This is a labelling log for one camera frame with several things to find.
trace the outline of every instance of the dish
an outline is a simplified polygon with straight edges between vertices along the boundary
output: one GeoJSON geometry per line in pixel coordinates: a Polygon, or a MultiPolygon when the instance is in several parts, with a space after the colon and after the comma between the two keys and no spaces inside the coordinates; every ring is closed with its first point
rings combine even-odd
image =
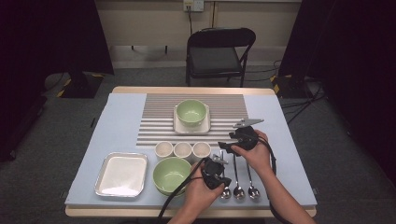
{"type": "Polygon", "coordinates": [[[184,159],[169,157],[157,163],[152,172],[152,179],[157,190],[164,195],[171,195],[189,176],[191,165],[184,159]]]}
{"type": "Polygon", "coordinates": [[[174,130],[180,134],[206,134],[210,130],[210,111],[209,106],[206,105],[206,116],[202,120],[201,124],[195,127],[184,126],[177,117],[177,105],[174,109],[174,130]]]}
{"type": "Polygon", "coordinates": [[[100,196],[135,197],[143,190],[148,159],[139,153],[110,153],[95,184],[100,196]]]}
{"type": "Polygon", "coordinates": [[[188,127],[199,126],[206,117],[206,106],[199,100],[184,100],[177,105],[177,117],[188,127]]]}

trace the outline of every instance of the white tray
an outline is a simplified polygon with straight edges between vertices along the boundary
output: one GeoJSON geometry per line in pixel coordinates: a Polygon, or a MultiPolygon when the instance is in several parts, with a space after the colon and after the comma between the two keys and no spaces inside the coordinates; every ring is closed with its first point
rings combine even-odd
{"type": "Polygon", "coordinates": [[[95,184],[100,196],[135,197],[143,189],[148,159],[138,153],[110,153],[95,184]]]}
{"type": "Polygon", "coordinates": [[[202,123],[196,127],[184,126],[180,119],[177,117],[177,105],[174,108],[174,130],[180,134],[207,134],[210,130],[210,111],[209,106],[206,105],[206,117],[202,120],[202,123]]]}

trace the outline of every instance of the table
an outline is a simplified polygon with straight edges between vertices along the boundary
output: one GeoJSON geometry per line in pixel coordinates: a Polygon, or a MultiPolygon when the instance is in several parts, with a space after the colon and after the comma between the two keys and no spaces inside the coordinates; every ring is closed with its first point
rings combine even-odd
{"type": "MultiPolygon", "coordinates": [[[[270,144],[277,158],[278,178],[311,216],[316,214],[317,201],[292,141],[279,102],[272,90],[249,88],[117,87],[109,95],[106,107],[98,120],[92,140],[69,190],[65,201],[65,212],[67,215],[70,217],[156,217],[159,215],[162,203],[164,203],[166,197],[161,195],[152,185],[150,172],[153,170],[156,158],[153,153],[153,147],[150,150],[150,148],[138,146],[138,130],[141,123],[136,120],[143,117],[143,108],[149,96],[169,94],[172,96],[179,95],[180,97],[183,95],[189,97],[191,95],[197,97],[202,95],[207,97],[210,97],[210,95],[213,95],[213,97],[226,97],[229,95],[240,97],[242,95],[245,100],[248,117],[251,119],[264,119],[263,123],[255,124],[253,128],[260,129],[269,136],[270,144]],[[103,198],[94,193],[95,180],[99,174],[102,162],[106,155],[115,150],[143,152],[148,156],[148,164],[150,165],[146,174],[145,188],[139,196],[132,200],[113,200],[103,198]]],[[[212,152],[218,154],[219,148],[212,147],[212,152]]],[[[231,162],[231,154],[226,154],[225,159],[231,162]]],[[[237,159],[239,182],[247,190],[248,176],[245,174],[245,160],[243,158],[237,159]]],[[[233,189],[234,173],[231,164],[226,167],[225,173],[233,180],[230,186],[233,189]]],[[[234,197],[228,201],[218,199],[212,204],[210,209],[204,211],[199,217],[272,217],[265,190],[253,170],[252,177],[255,187],[262,193],[258,201],[250,200],[249,197],[242,201],[236,200],[234,197]]],[[[183,196],[176,197],[169,204],[163,216],[172,217],[182,205],[183,199],[183,196]]]]}

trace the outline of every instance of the finger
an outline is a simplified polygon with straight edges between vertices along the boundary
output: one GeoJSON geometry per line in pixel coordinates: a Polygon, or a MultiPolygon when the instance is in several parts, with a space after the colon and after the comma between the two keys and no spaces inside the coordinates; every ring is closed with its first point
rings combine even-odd
{"type": "MultiPolygon", "coordinates": [[[[191,172],[195,169],[195,167],[198,165],[198,163],[196,162],[196,163],[194,163],[192,166],[191,166],[191,172]]],[[[192,174],[192,178],[195,178],[195,177],[202,177],[202,173],[201,173],[201,170],[204,168],[204,165],[203,164],[201,164],[200,165],[200,167],[194,172],[194,174],[192,174]]]]}
{"type": "Polygon", "coordinates": [[[246,153],[247,153],[243,148],[241,148],[241,147],[239,147],[239,146],[236,146],[236,145],[231,146],[231,149],[232,149],[234,152],[238,153],[239,155],[241,155],[241,156],[243,156],[243,157],[245,157],[245,155],[246,155],[246,153]]]}
{"type": "Polygon", "coordinates": [[[219,196],[224,191],[225,185],[224,183],[220,184],[217,188],[213,189],[215,193],[219,196]]]}
{"type": "Polygon", "coordinates": [[[260,131],[260,130],[254,130],[254,132],[256,132],[256,134],[258,134],[259,135],[259,137],[262,137],[263,139],[265,139],[265,140],[267,140],[268,141],[268,136],[267,136],[267,134],[266,133],[263,133],[262,131],[260,131]]]}

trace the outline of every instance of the black curtain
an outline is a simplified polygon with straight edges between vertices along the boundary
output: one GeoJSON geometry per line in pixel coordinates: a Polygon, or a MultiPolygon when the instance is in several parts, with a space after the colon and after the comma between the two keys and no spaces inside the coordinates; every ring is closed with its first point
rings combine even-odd
{"type": "Polygon", "coordinates": [[[0,152],[54,73],[114,74],[93,0],[0,3],[0,152]]]}
{"type": "Polygon", "coordinates": [[[393,8],[393,0],[303,0],[282,66],[323,80],[351,136],[396,184],[393,8]]]}

